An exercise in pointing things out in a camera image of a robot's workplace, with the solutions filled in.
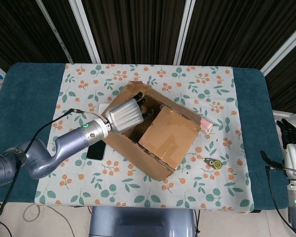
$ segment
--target floor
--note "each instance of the floor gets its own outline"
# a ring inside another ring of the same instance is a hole
[[[8,225],[14,237],[70,237],[68,223],[47,207],[41,207],[40,216],[33,222],[26,222],[23,213],[28,203],[8,203],[0,220]],[[90,213],[86,207],[56,206],[72,226],[75,237],[87,237]],[[281,210],[287,220],[287,210]],[[26,212],[27,219],[37,216],[37,208],[32,206]],[[199,237],[293,237],[276,211],[262,211],[248,215],[226,212],[202,212]],[[0,237],[7,237],[7,231],[0,225]]]

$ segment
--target black curtain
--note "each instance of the black curtain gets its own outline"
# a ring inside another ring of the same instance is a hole
[[[16,62],[67,62],[34,0],[0,0],[0,67]]]
[[[296,113],[296,47],[265,78],[273,109]]]
[[[42,0],[74,63],[92,63],[68,0]]]
[[[173,64],[185,0],[83,0],[102,63]]]
[[[182,65],[261,69],[296,30],[296,0],[197,0]]]

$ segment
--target pink object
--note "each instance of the pink object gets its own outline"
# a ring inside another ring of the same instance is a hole
[[[206,120],[205,118],[201,119],[201,131],[205,134],[209,134],[212,131],[213,124]]]

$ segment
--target open cardboard box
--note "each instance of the open cardboard box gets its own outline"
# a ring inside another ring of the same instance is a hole
[[[153,109],[153,116],[124,133],[109,133],[104,141],[152,179],[161,181],[181,163],[200,131],[202,117],[141,81],[130,81],[106,110],[140,91],[147,100],[143,113]]]

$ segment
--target teal table edge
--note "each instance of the teal table edge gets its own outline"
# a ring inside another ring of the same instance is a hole
[[[6,74],[0,91],[0,154],[7,148],[31,139],[53,119],[65,64],[17,63]],[[256,69],[233,68],[244,148],[255,209],[274,209],[260,150],[282,162],[272,107],[263,74]],[[50,126],[39,135],[48,142]],[[272,172],[271,179],[279,208],[288,206],[287,178]],[[21,169],[10,202],[34,202],[38,180]],[[0,201],[9,185],[0,187]]]

